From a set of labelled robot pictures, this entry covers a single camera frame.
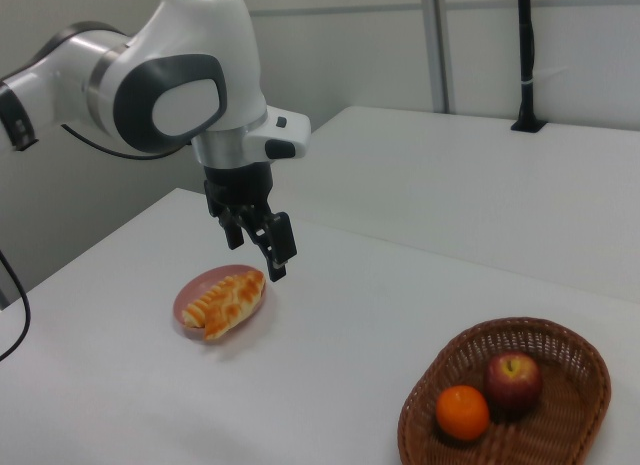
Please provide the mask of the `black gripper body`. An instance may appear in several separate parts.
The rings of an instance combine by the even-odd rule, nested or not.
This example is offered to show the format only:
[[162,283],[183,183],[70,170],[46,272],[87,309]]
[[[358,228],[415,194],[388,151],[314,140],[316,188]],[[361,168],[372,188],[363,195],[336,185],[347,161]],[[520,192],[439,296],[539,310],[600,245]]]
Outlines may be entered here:
[[273,187],[271,165],[256,162],[233,169],[205,167],[205,195],[209,213],[220,217],[225,210],[235,213],[254,210],[260,219],[272,217],[268,196]]

